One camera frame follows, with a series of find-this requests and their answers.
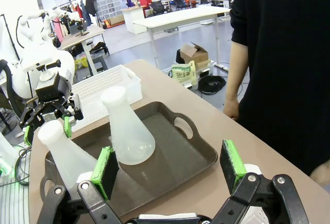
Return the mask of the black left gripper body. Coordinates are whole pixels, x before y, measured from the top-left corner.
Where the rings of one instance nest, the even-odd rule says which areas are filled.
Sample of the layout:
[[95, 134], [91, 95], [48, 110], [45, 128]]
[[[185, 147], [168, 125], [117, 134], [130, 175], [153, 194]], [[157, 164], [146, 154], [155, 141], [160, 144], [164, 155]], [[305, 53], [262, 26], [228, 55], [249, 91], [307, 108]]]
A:
[[40, 78], [36, 87], [38, 102], [48, 104], [57, 101], [64, 105], [71, 95], [72, 85], [73, 77], [71, 74], [69, 74], [68, 79], [59, 73], [55, 73], [48, 80], [41, 80]]

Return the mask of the person's right hand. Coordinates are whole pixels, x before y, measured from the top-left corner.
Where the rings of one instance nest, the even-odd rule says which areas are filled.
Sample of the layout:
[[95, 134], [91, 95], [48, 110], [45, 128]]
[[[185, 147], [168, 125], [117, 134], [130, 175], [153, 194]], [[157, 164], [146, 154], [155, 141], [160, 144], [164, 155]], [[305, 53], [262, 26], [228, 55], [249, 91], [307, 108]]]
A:
[[223, 113], [233, 120], [239, 117], [239, 102], [236, 98], [226, 98], [223, 108]]

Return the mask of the person's left hand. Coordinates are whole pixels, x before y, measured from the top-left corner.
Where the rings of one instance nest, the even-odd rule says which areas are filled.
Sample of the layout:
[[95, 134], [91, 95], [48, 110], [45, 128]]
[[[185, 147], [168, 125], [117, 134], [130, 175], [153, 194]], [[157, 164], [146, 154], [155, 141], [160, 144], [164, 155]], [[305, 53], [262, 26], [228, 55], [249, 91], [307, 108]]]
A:
[[310, 175], [310, 178], [329, 193], [330, 184], [330, 160], [318, 166]]

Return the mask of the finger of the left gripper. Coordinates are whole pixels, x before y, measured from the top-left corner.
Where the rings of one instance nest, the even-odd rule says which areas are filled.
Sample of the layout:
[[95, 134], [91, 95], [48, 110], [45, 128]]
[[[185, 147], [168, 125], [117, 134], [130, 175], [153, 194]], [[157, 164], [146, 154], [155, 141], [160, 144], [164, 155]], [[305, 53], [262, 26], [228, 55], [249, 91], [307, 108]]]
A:
[[19, 126], [24, 130], [23, 140], [28, 146], [32, 145], [35, 130], [44, 124], [43, 109], [44, 104], [38, 104], [35, 109], [26, 106], [19, 119]]
[[81, 102], [78, 94], [70, 94], [68, 98], [64, 96], [60, 99], [59, 113], [60, 118], [64, 121], [63, 130], [68, 138], [72, 136], [72, 128], [78, 120], [84, 118], [81, 110]]

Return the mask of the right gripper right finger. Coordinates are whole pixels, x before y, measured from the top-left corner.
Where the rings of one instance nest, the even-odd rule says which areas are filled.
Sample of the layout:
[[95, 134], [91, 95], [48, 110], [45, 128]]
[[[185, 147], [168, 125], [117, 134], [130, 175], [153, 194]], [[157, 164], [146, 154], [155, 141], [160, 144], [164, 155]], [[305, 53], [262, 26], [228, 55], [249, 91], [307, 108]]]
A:
[[249, 210], [263, 211], [265, 223], [309, 223], [290, 176], [248, 172], [232, 140], [222, 142], [220, 165], [230, 196], [212, 223], [244, 223]]

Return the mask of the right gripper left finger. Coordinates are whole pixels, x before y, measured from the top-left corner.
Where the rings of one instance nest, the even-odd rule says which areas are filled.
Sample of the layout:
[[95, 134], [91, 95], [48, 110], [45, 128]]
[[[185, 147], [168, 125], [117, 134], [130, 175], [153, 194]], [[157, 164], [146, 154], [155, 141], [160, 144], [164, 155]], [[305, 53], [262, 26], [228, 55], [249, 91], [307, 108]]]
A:
[[90, 179], [82, 180], [70, 189], [64, 184], [52, 186], [43, 200], [38, 223], [78, 223], [88, 214], [92, 223], [121, 223], [108, 200], [119, 171], [116, 154], [104, 147]]

